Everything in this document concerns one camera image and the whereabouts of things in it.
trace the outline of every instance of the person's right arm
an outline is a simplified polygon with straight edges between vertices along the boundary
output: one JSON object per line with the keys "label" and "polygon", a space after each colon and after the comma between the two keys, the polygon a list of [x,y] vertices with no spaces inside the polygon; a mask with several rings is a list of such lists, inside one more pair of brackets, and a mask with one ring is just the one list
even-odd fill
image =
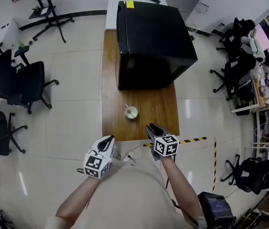
{"label": "person's right arm", "polygon": [[[194,220],[201,214],[200,203],[192,186],[174,163],[171,156],[160,157],[162,165],[173,189],[178,205],[185,210]],[[187,215],[182,211],[186,221]]]}

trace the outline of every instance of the forearm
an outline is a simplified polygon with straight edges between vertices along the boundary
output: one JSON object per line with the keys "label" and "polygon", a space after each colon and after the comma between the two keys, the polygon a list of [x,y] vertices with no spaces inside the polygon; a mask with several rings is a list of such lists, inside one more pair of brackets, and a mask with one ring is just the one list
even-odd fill
{"label": "forearm", "polygon": [[89,202],[91,196],[100,185],[101,180],[88,177],[71,195],[59,206],[56,216],[63,219],[71,228]]}
{"label": "forearm", "polygon": [[179,206],[190,214],[193,219],[197,220],[201,209],[192,186],[171,157],[162,157],[161,161]]}

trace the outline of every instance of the cup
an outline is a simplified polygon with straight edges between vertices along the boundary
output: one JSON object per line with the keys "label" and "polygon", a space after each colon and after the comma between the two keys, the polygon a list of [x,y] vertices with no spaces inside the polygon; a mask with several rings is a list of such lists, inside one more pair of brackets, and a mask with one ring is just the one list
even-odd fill
{"label": "cup", "polygon": [[139,115],[137,108],[133,106],[128,106],[126,104],[125,104],[125,107],[126,107],[125,112],[124,112],[125,118],[127,120],[135,120]]}

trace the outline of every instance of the tiled floor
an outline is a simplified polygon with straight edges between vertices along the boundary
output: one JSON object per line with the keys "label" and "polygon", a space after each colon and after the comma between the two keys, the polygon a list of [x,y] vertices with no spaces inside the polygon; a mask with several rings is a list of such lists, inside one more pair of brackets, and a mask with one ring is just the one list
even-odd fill
{"label": "tiled floor", "polygon": [[[57,79],[59,85],[46,89],[53,109],[42,102],[33,104],[33,114],[22,107],[0,106],[7,115],[15,112],[14,126],[28,125],[16,135],[27,153],[21,154],[11,144],[12,153],[0,156],[0,208],[15,222],[16,228],[41,229],[46,218],[54,215],[64,199],[86,179],[76,172],[84,154],[101,131],[101,62],[105,16],[75,18],[63,27],[64,44],[56,29],[44,33],[27,53],[30,62],[43,61],[46,80]],[[27,44],[44,25],[21,33]],[[216,51],[218,39],[196,36],[196,62],[176,81],[180,139],[206,136],[206,141],[182,145],[176,163],[197,193],[211,192],[214,170],[214,137],[217,138],[217,182],[215,193],[228,196],[236,187],[219,182],[227,173],[225,160],[244,155],[244,145],[253,139],[252,116],[230,113],[225,90],[213,93],[220,80],[210,69],[224,66],[226,56]],[[122,142],[122,155],[146,141]],[[149,156],[147,148],[138,148],[134,158]],[[164,177],[159,161],[156,165]],[[24,194],[20,176],[26,187]],[[227,198],[233,213],[239,216],[254,206],[264,193],[236,191]],[[80,221],[74,228],[79,228]]]}

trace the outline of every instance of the wooden table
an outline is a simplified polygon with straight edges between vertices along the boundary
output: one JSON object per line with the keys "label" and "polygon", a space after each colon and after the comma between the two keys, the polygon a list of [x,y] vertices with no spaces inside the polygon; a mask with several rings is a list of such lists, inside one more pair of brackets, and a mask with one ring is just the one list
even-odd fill
{"label": "wooden table", "polygon": [[[115,78],[115,61],[119,61],[116,31],[105,31],[102,69],[103,136],[114,135],[117,141],[147,139],[145,125],[155,123],[171,134],[179,135],[175,85],[160,90],[119,91]],[[125,104],[134,106],[139,117],[124,117]]]}

